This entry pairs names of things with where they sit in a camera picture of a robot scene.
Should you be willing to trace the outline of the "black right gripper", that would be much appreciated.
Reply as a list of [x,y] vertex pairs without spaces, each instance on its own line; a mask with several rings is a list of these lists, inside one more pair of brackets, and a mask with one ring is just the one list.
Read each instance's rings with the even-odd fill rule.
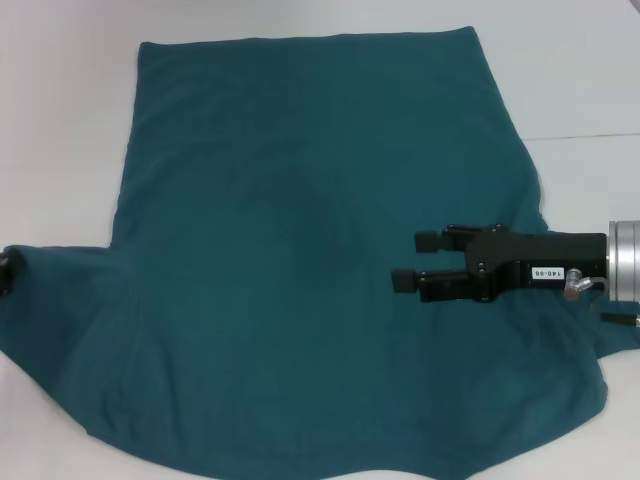
[[602,233],[525,234],[449,225],[414,234],[417,253],[465,253],[466,271],[394,269],[395,293],[418,293],[422,302],[491,302],[516,289],[560,289],[573,300],[607,270]]

